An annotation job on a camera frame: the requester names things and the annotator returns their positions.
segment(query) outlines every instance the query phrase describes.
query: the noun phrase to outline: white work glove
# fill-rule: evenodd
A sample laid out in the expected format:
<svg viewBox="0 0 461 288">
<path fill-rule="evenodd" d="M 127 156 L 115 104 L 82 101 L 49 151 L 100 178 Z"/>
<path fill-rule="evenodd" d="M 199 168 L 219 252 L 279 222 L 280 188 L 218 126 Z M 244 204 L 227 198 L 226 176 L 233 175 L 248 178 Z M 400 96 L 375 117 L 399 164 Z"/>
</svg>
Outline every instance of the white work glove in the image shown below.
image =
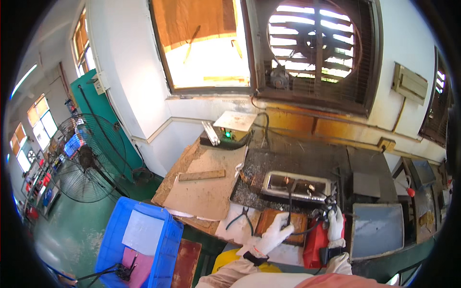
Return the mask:
<svg viewBox="0 0 461 288">
<path fill-rule="evenodd" d="M 330 222 L 328 228 L 328 240 L 330 241 L 328 248 L 346 247 L 346 241 L 341 237 L 344 218 L 339 207 L 337 207 L 336 212 L 333 210 L 328 212 L 328 221 Z"/>
<path fill-rule="evenodd" d="M 282 226 L 287 223 L 288 212 L 283 212 L 275 215 L 274 222 L 267 228 L 262 235 L 262 239 L 254 246 L 255 250 L 264 256 L 272 251 L 287 239 L 295 230 L 293 224 L 290 223 L 285 229 L 281 230 Z"/>
</svg>

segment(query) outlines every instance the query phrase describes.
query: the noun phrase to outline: fan motor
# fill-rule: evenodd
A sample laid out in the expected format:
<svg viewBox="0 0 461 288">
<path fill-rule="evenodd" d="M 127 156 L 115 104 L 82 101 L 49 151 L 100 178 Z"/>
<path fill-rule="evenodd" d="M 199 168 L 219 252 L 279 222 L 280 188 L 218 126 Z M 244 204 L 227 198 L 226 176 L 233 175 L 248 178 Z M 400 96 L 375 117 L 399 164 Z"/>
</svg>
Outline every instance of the fan motor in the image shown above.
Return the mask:
<svg viewBox="0 0 461 288">
<path fill-rule="evenodd" d="M 91 167 L 96 167 L 95 155 L 93 154 L 93 150 L 91 150 L 90 146 L 83 145 L 80 147 L 78 162 L 85 170 Z"/>
</svg>

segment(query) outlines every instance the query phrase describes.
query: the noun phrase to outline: red container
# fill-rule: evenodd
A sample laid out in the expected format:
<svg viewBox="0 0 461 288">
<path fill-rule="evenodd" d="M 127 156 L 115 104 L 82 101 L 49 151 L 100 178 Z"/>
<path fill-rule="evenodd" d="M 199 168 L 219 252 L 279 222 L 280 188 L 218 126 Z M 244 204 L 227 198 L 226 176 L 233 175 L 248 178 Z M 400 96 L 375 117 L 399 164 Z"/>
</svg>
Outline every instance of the red container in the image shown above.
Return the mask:
<svg viewBox="0 0 461 288">
<path fill-rule="evenodd" d="M 343 230 L 341 232 L 341 237 L 344 238 L 344 226 L 346 225 L 346 217 L 343 214 Z M 317 223 L 314 219 L 311 221 L 309 227 L 313 227 Z M 304 252 L 302 253 L 302 260 L 304 261 L 304 268 L 306 269 L 315 269 L 320 268 L 320 254 L 319 249 L 325 248 L 328 246 L 328 230 L 323 229 L 322 223 L 317 225 L 313 231 L 311 231 L 304 245 Z"/>
</svg>

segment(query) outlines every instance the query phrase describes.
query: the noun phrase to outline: electrical box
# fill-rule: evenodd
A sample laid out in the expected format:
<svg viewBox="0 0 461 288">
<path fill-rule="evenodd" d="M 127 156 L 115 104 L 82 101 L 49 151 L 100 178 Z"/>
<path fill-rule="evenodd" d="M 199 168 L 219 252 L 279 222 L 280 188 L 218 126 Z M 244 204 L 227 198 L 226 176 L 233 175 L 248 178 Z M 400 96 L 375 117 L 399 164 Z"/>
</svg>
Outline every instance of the electrical box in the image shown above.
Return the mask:
<svg viewBox="0 0 461 288">
<path fill-rule="evenodd" d="M 379 139 L 378 147 L 381 148 L 383 151 L 393 151 L 395 146 L 396 142 L 392 139 L 387 139 L 383 137 Z"/>
<path fill-rule="evenodd" d="M 104 71 L 94 75 L 93 78 L 88 80 L 87 84 L 93 83 L 98 95 L 104 94 L 107 89 L 110 88 L 109 82 L 107 81 L 106 73 Z"/>
<path fill-rule="evenodd" d="M 397 93 L 415 101 L 419 105 L 424 105 L 427 94 L 427 80 L 404 66 L 396 63 L 394 69 L 394 79 L 392 89 Z"/>
</svg>

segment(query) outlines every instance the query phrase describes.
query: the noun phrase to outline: wire cutters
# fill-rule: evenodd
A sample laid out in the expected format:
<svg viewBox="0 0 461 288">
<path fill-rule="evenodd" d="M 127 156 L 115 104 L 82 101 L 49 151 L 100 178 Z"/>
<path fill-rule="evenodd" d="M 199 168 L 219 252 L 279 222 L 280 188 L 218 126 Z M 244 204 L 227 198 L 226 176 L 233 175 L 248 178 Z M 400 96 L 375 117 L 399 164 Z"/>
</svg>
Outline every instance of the wire cutters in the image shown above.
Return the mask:
<svg viewBox="0 0 461 288">
<path fill-rule="evenodd" d="M 245 217 L 247 218 L 248 224 L 250 224 L 251 235 L 253 236 L 253 225 L 251 224 L 250 218 L 248 218 L 248 211 L 249 210 L 250 210 L 250 207 L 248 207 L 247 210 L 245 210 L 245 207 L 244 207 L 242 213 L 239 216 L 235 217 L 232 221 L 230 221 L 229 224 L 227 224 L 226 230 L 229 228 L 229 226 L 232 223 L 234 223 L 238 218 L 240 218 L 240 216 L 245 215 Z"/>
</svg>

